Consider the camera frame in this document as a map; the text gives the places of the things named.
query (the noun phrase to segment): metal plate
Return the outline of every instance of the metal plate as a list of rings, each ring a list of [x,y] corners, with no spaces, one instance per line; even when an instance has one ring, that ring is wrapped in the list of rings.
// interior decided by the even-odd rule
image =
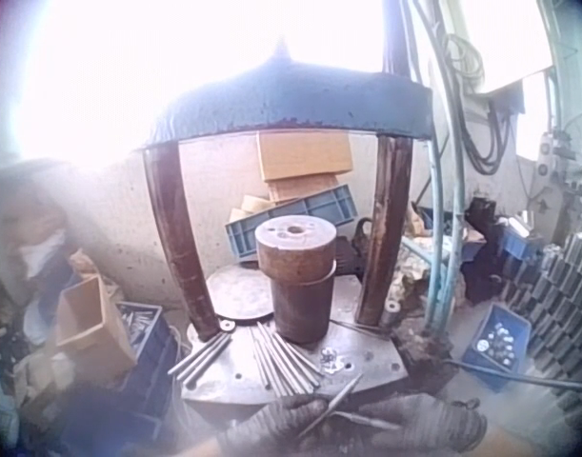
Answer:
[[[331,318],[353,322],[359,293],[360,283],[355,277],[336,277]],[[267,326],[273,327],[273,321],[269,321]],[[194,347],[199,348],[202,343],[197,340],[195,333],[188,333]],[[249,328],[238,326],[231,339],[225,351],[197,380],[194,389],[183,388],[184,399],[237,405],[261,405],[275,399],[273,391],[261,386],[252,355]],[[320,367],[320,352],[323,348],[336,351],[342,368],[333,374],[325,373],[318,393],[334,395],[361,372],[364,376],[355,391],[384,386],[407,377],[407,371],[392,341],[382,341],[331,323],[327,336],[321,342],[299,350]]]
[[[432,92],[409,78],[272,58],[192,90],[157,119],[143,149],[263,129],[344,129],[430,139]]]
[[[270,279],[258,269],[222,267],[206,284],[214,312],[225,319],[250,321],[273,314]]]

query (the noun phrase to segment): metal bar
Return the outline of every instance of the metal bar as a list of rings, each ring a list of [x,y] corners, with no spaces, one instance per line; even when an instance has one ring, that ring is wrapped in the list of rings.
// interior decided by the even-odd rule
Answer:
[[[301,361],[299,360],[299,358],[296,355],[294,355],[294,353],[290,350],[289,344],[286,341],[284,341],[282,339],[282,337],[280,335],[278,335],[276,332],[273,332],[272,333],[272,336],[273,336],[274,343],[277,343],[282,348],[282,350],[287,353],[287,355],[289,356],[289,358],[291,359],[291,361],[294,362],[297,365],[297,367],[301,370],[301,372],[308,379],[308,381],[310,381],[310,383],[314,387],[320,387],[320,383],[318,382],[318,380],[301,363]]]
[[[347,419],[350,422],[354,422],[360,426],[380,428],[387,431],[396,431],[402,428],[402,426],[393,424],[392,422],[383,421],[381,419],[373,419],[372,417],[361,416],[360,414],[350,412],[334,411],[331,413],[331,416],[343,417],[344,419]]]
[[[373,333],[370,330],[364,330],[362,328],[353,327],[351,324],[348,324],[345,322],[333,321],[332,319],[331,319],[331,322],[333,322],[334,324],[337,324],[339,327],[347,328],[348,330],[352,330],[352,331],[355,331],[356,333],[361,333],[363,335],[370,336],[371,338],[377,338],[378,340],[382,340],[382,341],[389,341],[390,340],[389,337],[386,337],[386,336],[382,335],[381,333]]]
[[[278,368],[280,368],[280,371],[282,371],[282,374],[284,375],[285,379],[288,381],[292,389],[295,391],[295,393],[311,393],[311,391],[313,391],[311,389],[311,386],[308,386],[309,388],[304,388],[302,387],[301,383],[299,383],[297,376],[295,376],[296,373],[293,373],[294,368],[292,367],[290,362],[286,359],[286,357],[283,354],[279,353],[277,347],[273,344],[273,341],[270,338],[268,338],[268,333],[263,327],[263,324],[257,322],[256,325],[259,327],[259,330],[261,331],[265,347],[270,352],[271,357],[273,357],[273,360],[275,360],[275,363],[277,364]]]
[[[259,354],[259,352],[256,349],[256,343],[254,342],[254,333],[252,333],[252,328],[249,328],[249,331],[251,332],[251,338],[252,338],[252,355],[254,357],[254,361],[256,362],[256,367],[259,370],[259,377],[261,378],[261,384],[263,384],[264,388],[268,388],[269,387],[273,387],[270,383],[270,380],[268,379],[268,375],[264,370],[264,365],[265,363],[263,362],[263,360],[261,360],[261,354]]]
[[[172,375],[174,373],[177,373],[178,371],[181,370],[182,367],[184,367],[186,364],[190,364],[193,360],[195,360],[200,354],[202,354],[202,352],[204,352],[206,349],[212,347],[212,345],[214,345],[217,341],[219,341],[221,338],[223,338],[223,333],[218,333],[216,336],[214,336],[213,338],[210,338],[208,340],[208,342],[202,346],[200,349],[198,349],[196,352],[194,352],[193,354],[190,354],[189,356],[185,357],[183,360],[181,360],[178,364],[176,364],[174,367],[170,368],[170,370],[168,371],[168,375]]]
[[[360,381],[360,378],[362,377],[363,375],[361,373],[354,379],[352,379],[344,388],[342,388],[341,391],[337,395],[335,395],[335,397],[329,402],[327,410],[324,413],[322,413],[315,421],[313,421],[305,430],[299,433],[299,436],[297,438],[299,439],[303,438],[308,433],[310,433],[310,431],[318,427],[318,425],[320,425],[322,421],[329,417],[337,409],[341,402],[343,402],[346,399],[346,397],[348,397],[348,395],[351,394],[351,392],[354,390],[354,388]]]
[[[261,356],[261,359],[264,362],[263,368],[265,369],[265,372],[267,373],[268,377],[270,378],[271,388],[273,388],[274,393],[279,397],[284,397],[284,396],[289,395],[289,392],[287,391],[286,387],[284,386],[284,383],[280,379],[280,376],[278,375],[278,373],[275,369],[275,364],[274,364],[272,358],[266,352],[266,350],[263,348],[263,346],[261,346],[261,341],[256,336],[254,337],[254,346],[256,347],[257,351],[259,352],[259,354]]]
[[[228,333],[226,333],[216,343],[214,343],[212,346],[204,350],[201,354],[199,354],[199,356],[195,358],[195,360],[191,362],[191,364],[188,367],[186,367],[178,376],[176,376],[176,381],[182,381],[187,376],[189,376],[195,370],[195,368],[202,363],[202,361],[207,359],[210,354],[215,352],[218,348],[221,347],[221,345],[223,345],[230,338],[231,336]]]
[[[143,159],[151,207],[168,266],[183,293],[197,335],[208,341],[220,328],[193,238],[178,143],[147,149]]]
[[[219,345],[216,348],[212,348],[212,352],[208,354],[208,356],[202,361],[202,363],[195,367],[193,372],[189,375],[189,377],[183,381],[183,386],[188,386],[190,383],[195,381],[203,372],[204,370],[211,365],[214,360],[223,352],[223,349],[227,347],[227,344],[231,341],[231,337],[225,338],[221,340]]]
[[[322,371],[318,369],[318,367],[304,354],[301,353],[299,349],[293,346],[291,343],[287,343],[287,348],[291,350],[291,352],[299,358],[309,369],[311,369],[314,373],[319,374],[320,376],[324,376]]]
[[[383,71],[411,78],[400,0],[384,0],[383,16],[385,34]],[[378,137],[369,257],[358,308],[354,315],[354,320],[359,324],[376,326],[384,309],[409,202],[411,159],[411,139]]]

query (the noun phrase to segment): rusty metal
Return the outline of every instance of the rusty metal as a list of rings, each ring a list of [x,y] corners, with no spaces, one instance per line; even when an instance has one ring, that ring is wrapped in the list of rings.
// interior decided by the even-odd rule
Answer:
[[[329,329],[335,264],[327,277],[305,284],[271,281],[273,319],[278,333],[298,344],[315,343]]]
[[[410,78],[409,56],[400,0],[383,3],[384,72]],[[355,321],[376,326],[384,309],[403,235],[409,202],[412,140],[378,137],[375,201],[369,257]]]
[[[254,233],[259,269],[285,283],[320,281],[335,262],[336,236],[337,228],[319,217],[274,217]]]
[[[153,215],[172,277],[200,339],[209,340],[220,328],[193,238],[178,144],[147,149],[143,157]]]

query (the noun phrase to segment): round metal disc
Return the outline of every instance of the round metal disc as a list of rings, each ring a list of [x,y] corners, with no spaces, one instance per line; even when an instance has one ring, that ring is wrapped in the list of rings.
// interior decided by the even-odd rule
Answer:
[[[252,321],[273,314],[270,278],[259,269],[228,265],[206,281],[214,312],[232,321]]]
[[[235,323],[233,321],[229,321],[227,319],[223,319],[221,321],[221,330],[230,332],[235,329]]]

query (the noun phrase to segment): gray glove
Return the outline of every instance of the gray glove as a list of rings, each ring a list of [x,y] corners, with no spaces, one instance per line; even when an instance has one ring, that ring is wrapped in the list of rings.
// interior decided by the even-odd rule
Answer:
[[[298,395],[270,403],[249,420],[217,437],[226,456],[278,455],[327,409],[327,402]]]
[[[450,449],[465,452],[475,448],[485,436],[484,415],[466,407],[449,405],[425,393],[394,397],[365,405],[361,414],[401,427],[376,433],[371,442],[388,449]]]

